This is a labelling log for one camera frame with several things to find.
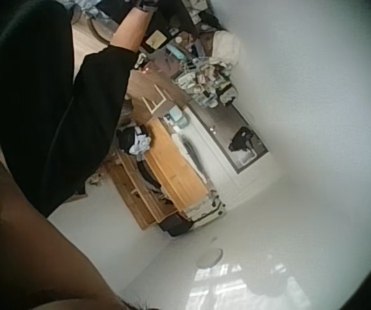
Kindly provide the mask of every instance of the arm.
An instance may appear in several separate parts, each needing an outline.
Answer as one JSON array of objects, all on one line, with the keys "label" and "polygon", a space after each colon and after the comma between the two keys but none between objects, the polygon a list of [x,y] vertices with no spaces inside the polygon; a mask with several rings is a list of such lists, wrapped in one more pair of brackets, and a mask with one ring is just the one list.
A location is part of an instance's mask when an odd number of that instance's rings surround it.
[{"label": "arm", "polygon": [[0,162],[0,300],[28,309],[68,299],[124,309],[92,263],[27,202]]},{"label": "arm", "polygon": [[116,30],[110,45],[122,47],[133,52],[139,50],[152,13],[133,8]]}]

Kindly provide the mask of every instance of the pile of clothes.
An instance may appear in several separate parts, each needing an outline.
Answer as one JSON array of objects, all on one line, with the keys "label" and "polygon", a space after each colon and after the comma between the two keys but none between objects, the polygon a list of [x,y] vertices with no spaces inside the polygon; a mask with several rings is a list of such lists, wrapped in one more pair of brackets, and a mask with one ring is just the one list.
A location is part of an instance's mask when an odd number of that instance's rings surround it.
[{"label": "pile of clothes", "polygon": [[119,148],[130,155],[142,155],[150,149],[151,137],[144,125],[117,131]]},{"label": "pile of clothes", "polygon": [[176,84],[202,107],[232,104],[238,93],[230,74],[239,59],[239,46],[238,38],[227,31],[201,36],[190,46],[195,57],[182,61]]}]

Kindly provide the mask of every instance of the wooden furniture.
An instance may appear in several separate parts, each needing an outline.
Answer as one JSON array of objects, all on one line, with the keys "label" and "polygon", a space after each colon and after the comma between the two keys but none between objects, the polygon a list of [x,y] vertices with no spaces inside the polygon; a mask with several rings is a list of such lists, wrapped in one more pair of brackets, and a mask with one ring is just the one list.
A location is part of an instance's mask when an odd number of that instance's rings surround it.
[{"label": "wooden furniture", "polygon": [[145,160],[175,207],[182,211],[200,202],[208,190],[172,142],[160,120],[151,119],[146,127],[152,138],[152,147],[145,153]]},{"label": "wooden furniture", "polygon": [[161,223],[178,212],[173,205],[164,204],[145,187],[139,178],[134,157],[121,151],[117,155],[118,160],[108,162],[106,170],[140,228],[146,229],[149,225]]},{"label": "wooden furniture", "polygon": [[133,156],[118,151],[117,159],[105,164],[108,175],[142,229],[201,202],[208,194],[208,189],[182,157],[160,120],[151,119],[146,127],[152,144],[145,153],[145,160],[173,205],[158,200],[145,187]]}]

